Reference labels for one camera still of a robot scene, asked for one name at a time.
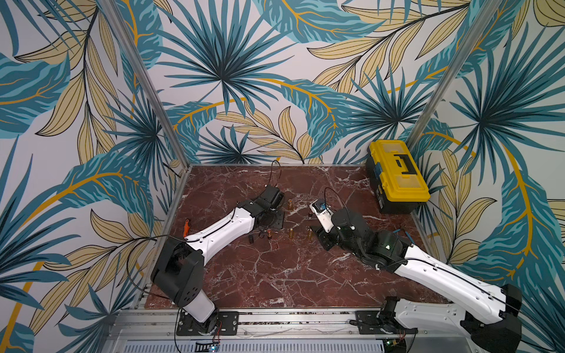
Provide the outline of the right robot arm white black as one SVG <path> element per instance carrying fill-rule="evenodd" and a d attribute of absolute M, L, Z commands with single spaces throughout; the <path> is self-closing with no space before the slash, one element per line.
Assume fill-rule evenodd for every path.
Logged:
<path fill-rule="evenodd" d="M 332 211 L 318 200 L 310 211 L 319 222 L 312 230 L 325 250 L 339 247 L 367 266 L 410 279 L 449 301 L 387 297 L 376 313 L 356 313 L 353 324 L 361 334 L 403 339 L 432 329 L 461 335 L 486 352 L 516 352 L 522 340 L 519 288 L 474 279 L 393 232 L 371 230 L 361 214 L 347 208 Z"/>

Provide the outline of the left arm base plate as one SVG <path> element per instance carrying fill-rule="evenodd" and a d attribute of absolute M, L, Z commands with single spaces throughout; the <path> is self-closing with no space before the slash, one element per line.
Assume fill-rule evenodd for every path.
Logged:
<path fill-rule="evenodd" d="M 205 322 L 198 322 L 193 316 L 181 311 L 175 333 L 179 336 L 197 336 L 217 334 L 235 336 L 238 332 L 239 312 L 214 311 Z"/>

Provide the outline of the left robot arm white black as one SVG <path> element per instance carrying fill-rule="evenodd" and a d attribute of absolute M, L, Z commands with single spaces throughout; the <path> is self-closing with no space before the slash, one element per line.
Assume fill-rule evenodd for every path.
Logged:
<path fill-rule="evenodd" d="M 194 321 L 216 323 L 217 307 L 203 291 L 205 266 L 223 248 L 254 229 L 280 229 L 283 200 L 279 188 L 267 185 L 258 197 L 238 203 L 203 231 L 182 239 L 167 238 L 152 270 L 152 283 Z"/>

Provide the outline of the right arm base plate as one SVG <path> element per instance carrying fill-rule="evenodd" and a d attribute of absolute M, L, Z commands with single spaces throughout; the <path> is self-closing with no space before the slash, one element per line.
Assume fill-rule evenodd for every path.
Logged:
<path fill-rule="evenodd" d="M 393 313 L 377 310 L 358 310 L 350 323 L 358 328 L 360 335 L 413 335 L 419 332 L 417 328 L 401 325 Z"/>

